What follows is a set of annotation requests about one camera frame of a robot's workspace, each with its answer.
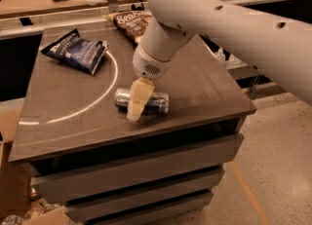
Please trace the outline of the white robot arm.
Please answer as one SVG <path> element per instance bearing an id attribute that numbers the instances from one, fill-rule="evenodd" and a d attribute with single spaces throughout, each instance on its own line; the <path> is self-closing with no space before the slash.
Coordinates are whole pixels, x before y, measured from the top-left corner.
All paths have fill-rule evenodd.
<path id="1" fill-rule="evenodd" d="M 207 37 L 305 103 L 312 104 L 312 25 L 222 0 L 148 0 L 152 14 L 133 58 L 138 79 L 127 118 L 136 121 L 177 50 Z"/>

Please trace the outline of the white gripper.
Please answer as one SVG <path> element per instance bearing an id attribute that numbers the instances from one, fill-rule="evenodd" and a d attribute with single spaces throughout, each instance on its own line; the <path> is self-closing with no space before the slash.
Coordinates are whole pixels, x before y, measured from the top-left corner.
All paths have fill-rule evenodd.
<path id="1" fill-rule="evenodd" d="M 171 64 L 170 60 L 160 61 L 153 58 L 144 50 L 141 44 L 137 45 L 133 56 L 133 69 L 138 77 L 143 78 L 135 80 L 131 86 L 127 113 L 128 120 L 137 121 L 140 118 L 155 89 L 152 80 L 163 77 Z"/>

